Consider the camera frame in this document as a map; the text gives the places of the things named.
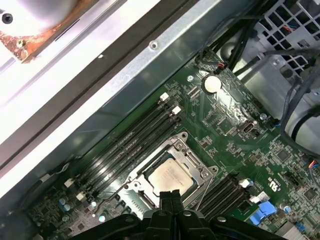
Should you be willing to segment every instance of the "black cable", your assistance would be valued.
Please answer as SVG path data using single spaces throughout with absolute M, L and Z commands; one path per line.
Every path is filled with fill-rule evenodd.
M 265 14 L 268 10 L 270 10 L 276 3 L 278 2 L 278 0 L 269 0 L 267 1 L 265 4 L 262 4 L 261 7 L 259 9 L 257 9 L 257 14 L 258 15 L 263 15 Z M 235 45 L 231 56 L 229 58 L 228 61 L 228 68 L 233 71 L 236 64 L 239 62 L 245 47 L 247 45 L 247 42 L 251 36 L 251 33 L 255 27 L 255 25 L 258 23 L 259 20 L 252 20 L 250 21 L 250 23 L 248 23 L 248 25 L 244 28 L 244 30 L 242 31 L 237 44 Z
M 26 206 L 26 203 L 30 199 L 30 196 L 42 185 L 42 181 L 38 180 L 36 181 L 29 189 L 26 191 L 26 193 L 23 195 L 24 197 L 20 200 L 18 210 L 19 211 L 24 211 Z
M 320 74 L 320 67 L 316 66 L 312 69 L 310 72 L 309 76 L 307 79 L 300 85 L 298 90 L 296 91 L 294 97 L 290 101 L 288 105 L 287 112 L 284 116 L 282 116 L 281 119 L 281 127 L 280 127 L 280 135 L 281 137 L 292 147 L 297 148 L 301 152 L 313 156 L 316 159 L 320 159 L 320 154 L 317 154 L 313 151 L 310 151 L 309 149 L 306 149 L 305 147 L 297 144 L 287 133 L 286 133 L 286 126 L 288 124 L 288 121 L 290 117 L 292 116 L 293 112 L 297 108 L 299 102 L 301 101 L 302 97 L 304 96 L 305 93 L 308 92 L 310 89 L 310 86 L 313 84 L 315 79 L 318 77 Z
M 241 74 L 243 74 L 245 71 L 249 70 L 250 68 L 252 68 L 257 62 L 260 61 L 260 57 L 256 56 L 255 58 L 253 58 L 251 61 L 249 61 L 243 68 L 239 69 L 238 71 L 236 71 L 234 73 L 235 76 L 239 76 Z
M 289 91 L 286 94 L 286 97 L 285 97 L 285 100 L 284 100 L 284 105 L 283 105 L 282 116 L 287 114 L 289 103 L 291 101 L 292 93 L 294 92 L 295 88 L 299 85 L 299 83 L 300 83 L 300 79 L 298 77 L 296 77 L 294 82 L 293 82 L 293 84 L 292 84 L 292 86 L 291 86 L 291 88 L 289 89 Z
M 251 8 L 251 10 L 247 13 L 249 16 L 253 16 L 257 14 L 257 8 L 263 4 L 265 0 L 257 1 L 257 3 Z M 222 48 L 223 45 L 226 44 L 227 41 L 229 41 L 234 35 L 236 35 L 240 30 L 242 30 L 246 25 L 248 21 L 247 20 L 239 20 L 236 22 L 233 26 L 231 26 L 224 34 L 222 34 L 216 41 L 214 41 L 209 48 L 213 49 L 215 53 L 218 52 L 220 48 Z
M 218 65 L 220 62 L 212 62 L 212 61 L 205 61 L 204 60 L 204 54 L 205 54 L 205 50 L 208 46 L 208 44 L 213 40 L 214 37 L 216 37 L 218 31 L 220 30 L 220 28 L 222 27 L 223 24 L 225 24 L 225 22 L 229 21 L 229 20 L 259 20 L 262 19 L 263 16 L 257 16 L 257 15 L 247 15 L 247 16 L 228 16 L 226 17 L 224 20 L 222 20 L 217 26 L 216 28 L 213 30 L 213 32 L 210 34 L 210 36 L 208 37 L 208 39 L 204 42 L 202 48 L 199 51 L 199 58 L 198 61 L 202 64 L 205 65 L 209 65 L 209 66 L 216 66 Z
M 298 132 L 300 130 L 300 128 L 302 127 L 303 124 L 305 124 L 306 121 L 308 121 L 310 118 L 314 117 L 318 117 L 320 115 L 320 105 L 317 105 L 315 107 L 313 107 L 312 109 L 310 109 L 298 122 L 297 124 L 294 126 L 294 129 L 291 133 L 291 138 L 296 141 Z
M 281 56 L 313 55 L 313 56 L 317 56 L 320 54 L 320 49 L 305 48 L 305 49 L 290 49 L 290 50 L 272 50 L 272 51 L 266 51 L 263 54 L 265 56 L 272 56 L 272 55 L 281 55 Z M 239 75 L 243 74 L 245 71 L 252 68 L 260 60 L 261 60 L 261 58 L 256 56 L 251 61 L 249 61 L 243 68 L 236 71 L 234 73 L 234 75 L 239 76 Z

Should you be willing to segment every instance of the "copper surface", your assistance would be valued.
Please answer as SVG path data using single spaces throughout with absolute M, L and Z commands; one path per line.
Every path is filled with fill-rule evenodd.
M 10 36 L 0 31 L 0 41 L 18 60 L 26 63 L 36 57 L 96 2 L 98 0 L 79 0 L 74 10 L 61 24 L 42 34 L 35 36 Z

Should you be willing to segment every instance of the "motherboard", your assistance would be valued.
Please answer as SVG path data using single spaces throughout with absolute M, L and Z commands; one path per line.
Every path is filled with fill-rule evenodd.
M 285 238 L 319 239 L 308 159 L 231 71 L 200 69 L 194 60 L 182 67 L 29 207 L 45 239 L 121 214 L 142 218 L 159 207 L 159 192 L 175 189 L 207 220 L 225 214 Z

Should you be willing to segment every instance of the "red wire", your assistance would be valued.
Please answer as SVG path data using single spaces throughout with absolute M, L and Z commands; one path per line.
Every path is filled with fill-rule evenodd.
M 309 168 L 311 169 L 313 167 L 313 165 L 315 165 L 317 162 L 315 160 L 313 160 L 310 164 L 309 164 Z
M 284 28 L 285 30 L 287 30 L 287 31 L 291 32 L 291 29 L 290 29 L 289 27 L 287 27 L 287 26 L 283 26 L 283 28 Z

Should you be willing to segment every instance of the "ram slot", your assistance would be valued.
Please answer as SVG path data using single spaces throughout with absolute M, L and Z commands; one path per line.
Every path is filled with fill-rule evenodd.
M 238 185 L 235 176 L 229 174 L 205 195 L 198 210 L 209 221 L 239 206 L 249 197 L 247 191 Z
M 137 127 L 137 124 L 141 123 L 143 120 L 147 119 L 150 115 L 152 115 L 159 107 L 161 107 L 161 105 L 159 105 L 158 103 L 154 103 L 146 112 L 144 112 L 140 117 L 138 117 L 131 125 L 129 128 L 127 128 L 125 131 L 123 131 L 122 133 L 119 134 L 119 136 L 116 137 L 116 139 L 114 140 L 113 143 L 111 143 L 110 145 L 108 145 L 108 147 L 106 147 L 102 152 L 100 152 L 96 157 L 94 157 L 91 161 L 89 161 L 82 169 L 83 170 L 87 170 L 92 168 L 94 165 L 96 165 L 101 158 L 104 157 L 104 155 L 106 153 L 108 153 L 112 148 L 114 148 L 116 145 L 119 144 L 119 142 L 123 139 L 126 138 L 126 136 L 134 131 Z
M 150 115 L 145 117 L 145 120 L 141 121 L 133 131 L 130 131 L 131 136 L 129 138 L 125 137 L 123 141 L 120 141 L 115 147 L 110 149 L 110 151 L 102 157 L 99 166 L 90 171 L 90 173 L 87 174 L 85 177 L 82 177 L 82 180 L 80 181 L 81 184 L 85 184 L 88 180 L 98 177 L 99 172 L 106 167 L 106 163 L 110 162 L 110 160 L 114 159 L 123 150 L 128 148 L 130 144 L 132 144 L 133 140 L 138 139 L 141 135 L 143 135 L 144 129 L 152 127 L 155 123 L 155 120 L 158 119 L 161 114 L 163 114 L 163 111 L 157 112 L 152 117 L 150 117 Z
M 134 153 L 137 148 L 140 148 L 141 144 L 145 140 L 145 136 L 150 136 L 155 129 L 160 128 L 163 124 L 165 124 L 168 119 L 170 119 L 170 116 L 168 113 L 164 114 L 160 118 L 158 118 L 155 122 L 153 122 L 149 127 L 144 129 L 144 131 L 141 131 L 136 139 L 134 139 L 134 143 L 130 143 L 130 148 L 122 150 L 119 154 L 112 155 L 110 159 L 112 159 L 112 164 L 107 168 L 106 171 L 104 171 L 100 176 L 98 176 L 96 179 L 94 179 L 92 182 L 89 183 L 89 187 L 87 187 L 87 191 L 91 191 L 92 188 L 94 188 L 98 183 L 103 181 L 103 179 L 112 173 L 119 165 L 122 164 L 123 161 L 126 160 L 126 158 L 131 154 Z
M 94 191 L 94 193 L 92 194 L 93 197 L 94 198 L 97 197 L 100 194 L 100 192 L 102 192 L 104 189 L 106 189 L 116 178 L 118 178 L 134 162 L 136 162 L 136 164 L 138 164 L 139 161 L 137 161 L 137 160 L 143 159 L 143 156 L 146 153 L 148 153 L 149 149 L 156 145 L 156 143 L 155 143 L 156 140 L 169 134 L 173 130 L 174 126 L 176 126 L 179 121 L 180 121 L 179 118 L 172 118 L 169 120 L 169 124 L 165 124 L 163 128 L 159 128 L 159 129 L 155 130 L 149 137 L 147 137 L 145 139 L 144 143 L 142 144 L 141 148 L 139 149 L 139 151 L 136 152 L 138 154 L 130 156 L 128 158 L 128 161 L 126 161 L 125 164 L 120 169 L 118 169 L 112 177 L 110 177 L 107 181 L 102 183 L 102 185 L 100 185 L 97 188 L 97 190 Z

